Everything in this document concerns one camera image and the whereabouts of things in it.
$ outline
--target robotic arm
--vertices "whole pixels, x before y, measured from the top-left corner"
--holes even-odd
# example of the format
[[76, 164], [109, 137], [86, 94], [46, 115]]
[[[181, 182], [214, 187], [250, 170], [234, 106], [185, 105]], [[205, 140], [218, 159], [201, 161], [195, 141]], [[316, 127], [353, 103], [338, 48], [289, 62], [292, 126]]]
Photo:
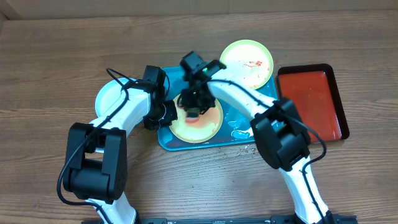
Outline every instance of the robotic arm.
[[[305, 172], [315, 202], [303, 178], [302, 168], [310, 160], [307, 130], [281, 116], [286, 114], [301, 121], [294, 104], [288, 99], [276, 100], [250, 88], [233, 85], [239, 80], [222, 63], [217, 60], [206, 63], [194, 52], [186, 55], [180, 65], [185, 70], [184, 80], [189, 82], [190, 88], [181, 92], [178, 105], [189, 116], [205, 113], [214, 106], [215, 98], [237, 108], [251, 120], [262, 158], [284, 177], [294, 200], [297, 220], [301, 223], [334, 223], [335, 218], [321, 199], [310, 166]], [[64, 175], [65, 190], [73, 192], [79, 199], [101, 205], [112, 223], [133, 224], [137, 220], [137, 213], [123, 192], [127, 181], [127, 136], [142, 119], [147, 129], [169, 126], [171, 121], [177, 119], [174, 102], [165, 101], [164, 79], [165, 73], [159, 67], [152, 66], [147, 66], [142, 80], [120, 79], [123, 84], [130, 84], [127, 90], [129, 100], [85, 146], [85, 150], [73, 158]], [[112, 82], [101, 89], [96, 99], [99, 118], [90, 124], [75, 123], [70, 128], [66, 161], [76, 145], [126, 97], [120, 86]], [[277, 120], [285, 125], [274, 131], [271, 124]], [[84, 157], [85, 152], [94, 151], [104, 153], [102, 162]], [[98, 213], [106, 223], [103, 214]]]

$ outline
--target wooden table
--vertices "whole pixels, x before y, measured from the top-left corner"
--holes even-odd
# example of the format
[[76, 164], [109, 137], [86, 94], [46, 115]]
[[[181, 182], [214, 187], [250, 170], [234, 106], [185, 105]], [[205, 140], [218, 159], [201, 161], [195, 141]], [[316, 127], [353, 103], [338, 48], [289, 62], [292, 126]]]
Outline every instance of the wooden table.
[[[69, 127], [95, 118], [111, 67], [141, 77], [196, 50], [218, 58], [235, 40], [263, 43], [274, 71], [293, 63], [335, 70], [351, 136], [313, 165], [333, 213], [398, 222], [398, 11], [6, 21], [0, 36], [0, 222], [79, 223], [90, 207], [59, 201]], [[143, 217], [292, 214], [277, 170], [254, 144], [168, 152], [139, 125], [128, 139], [126, 195]], [[321, 152], [312, 146], [313, 157]], [[67, 198], [76, 199], [73, 194]]]

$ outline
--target blue tray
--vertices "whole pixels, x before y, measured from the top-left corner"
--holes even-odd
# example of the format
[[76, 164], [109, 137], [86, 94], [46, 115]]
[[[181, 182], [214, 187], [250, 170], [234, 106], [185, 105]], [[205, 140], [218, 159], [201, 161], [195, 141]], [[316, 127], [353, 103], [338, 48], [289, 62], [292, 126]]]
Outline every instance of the blue tray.
[[[174, 99], [181, 90], [188, 87], [188, 82], [182, 80], [184, 71], [181, 67], [166, 67], [163, 68], [170, 78], [170, 92], [166, 100]], [[274, 79], [271, 77], [269, 81], [257, 89], [260, 93], [277, 98], [276, 87]], [[211, 139], [201, 143], [185, 142], [171, 132], [169, 127], [161, 128], [157, 132], [159, 144], [168, 151], [178, 151], [186, 149], [201, 149], [205, 147], [220, 147], [231, 144], [244, 144], [254, 142], [252, 131], [250, 128], [250, 121], [246, 119], [237, 109], [231, 107], [229, 104], [220, 100], [223, 109], [223, 124], [220, 130]], [[274, 129], [279, 129], [281, 123], [273, 124]]]

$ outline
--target red object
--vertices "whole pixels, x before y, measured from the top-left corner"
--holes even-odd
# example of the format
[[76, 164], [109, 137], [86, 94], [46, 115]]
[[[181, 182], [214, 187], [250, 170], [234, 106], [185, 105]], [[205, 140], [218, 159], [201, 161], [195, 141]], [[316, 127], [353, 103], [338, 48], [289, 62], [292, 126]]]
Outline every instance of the red object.
[[[279, 75], [283, 97], [291, 99], [304, 124], [314, 129], [324, 141], [342, 139], [341, 129], [323, 71]], [[310, 134], [311, 142], [318, 139]]]

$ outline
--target table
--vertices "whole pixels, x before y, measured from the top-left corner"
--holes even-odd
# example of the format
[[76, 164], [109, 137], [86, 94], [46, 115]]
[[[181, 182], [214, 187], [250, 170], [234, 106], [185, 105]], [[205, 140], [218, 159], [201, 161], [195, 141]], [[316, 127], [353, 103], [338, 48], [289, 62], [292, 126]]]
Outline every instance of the table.
[[[90, 207], [59, 201], [55, 186], [69, 127], [95, 118], [110, 81], [187, 52], [218, 58], [235, 40], [263, 43], [275, 68], [329, 63], [351, 136], [313, 165], [333, 213], [398, 222], [398, 11], [5, 21], [0, 36], [0, 222], [79, 223]], [[142, 217], [239, 218], [292, 214], [277, 170], [254, 144], [168, 152], [139, 125], [128, 138], [126, 195]], [[311, 146], [312, 156], [319, 145]], [[65, 193], [70, 200], [73, 194]]]

